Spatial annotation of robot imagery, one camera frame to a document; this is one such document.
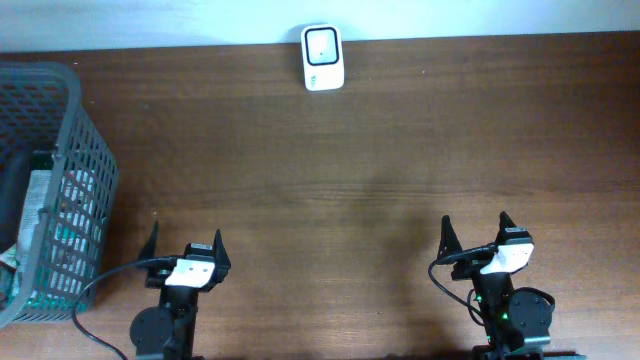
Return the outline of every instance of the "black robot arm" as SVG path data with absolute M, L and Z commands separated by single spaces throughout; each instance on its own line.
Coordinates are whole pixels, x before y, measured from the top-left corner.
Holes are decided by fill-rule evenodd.
M 442 218 L 440 247 L 437 259 L 429 267 L 429 276 L 447 295 L 465 305 L 474 321 L 484 327 L 489 344 L 474 347 L 474 359 L 544 359 L 542 347 L 551 341 L 549 326 L 555 300 L 537 289 L 516 290 L 511 282 L 511 275 L 527 265 L 533 248 L 527 229 L 516 226 L 505 212 L 500 213 L 496 240 L 468 250 L 460 246 L 449 216 Z M 433 277 L 431 270 L 435 265 L 453 265 L 452 280 L 473 282 L 467 301 Z M 470 303 L 473 292 L 480 309 Z M 580 355 L 569 358 L 585 359 Z
M 158 236 L 156 223 L 139 260 L 153 258 Z M 145 286 L 160 289 L 158 306 L 141 311 L 131 323 L 129 336 L 136 358 L 144 360 L 191 360 L 198 294 L 221 283 L 231 262 L 222 244 L 220 230 L 213 245 L 189 244 L 182 256 L 158 263 L 148 270 Z

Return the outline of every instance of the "white wall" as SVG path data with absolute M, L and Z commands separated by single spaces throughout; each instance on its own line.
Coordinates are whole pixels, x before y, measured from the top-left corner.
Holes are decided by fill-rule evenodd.
M 640 0 L 0 0 L 0 52 L 640 30 Z

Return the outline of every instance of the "gray plastic basket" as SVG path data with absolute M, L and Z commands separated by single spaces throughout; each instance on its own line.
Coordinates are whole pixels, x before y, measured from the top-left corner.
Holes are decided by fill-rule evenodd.
M 70 318 L 76 295 L 100 272 L 118 169 L 80 99 L 65 66 L 0 62 L 0 175 L 24 148 L 52 152 L 54 164 L 20 292 L 0 328 Z M 79 310 L 93 298 L 90 291 Z

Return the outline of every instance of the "wooden table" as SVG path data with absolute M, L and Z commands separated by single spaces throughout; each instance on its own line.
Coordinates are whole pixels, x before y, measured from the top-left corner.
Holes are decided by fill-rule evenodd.
M 298 45 L 3 55 L 72 67 L 121 180 L 104 268 L 222 229 L 233 267 L 200 298 L 195 353 L 380 358 L 486 341 L 427 276 L 506 210 L 536 241 L 514 277 L 556 297 L 550 351 L 640 357 L 640 34 L 345 43 L 346 83 L 309 93 Z M 436 276 L 458 294 L 448 269 Z M 144 274 L 81 321 L 133 356 Z M 3 359 L 113 359 L 71 323 L 9 326 Z

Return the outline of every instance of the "white bracket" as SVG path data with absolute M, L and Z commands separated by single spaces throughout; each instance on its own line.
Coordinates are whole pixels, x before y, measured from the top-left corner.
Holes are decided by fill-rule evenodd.
M 533 243 L 499 245 L 498 252 L 493 255 L 493 259 L 487 266 L 480 269 L 480 274 L 512 273 L 522 269 L 529 262 L 532 252 Z
M 201 288 L 211 280 L 215 267 L 216 264 L 212 262 L 178 259 L 176 267 L 164 283 L 170 286 Z

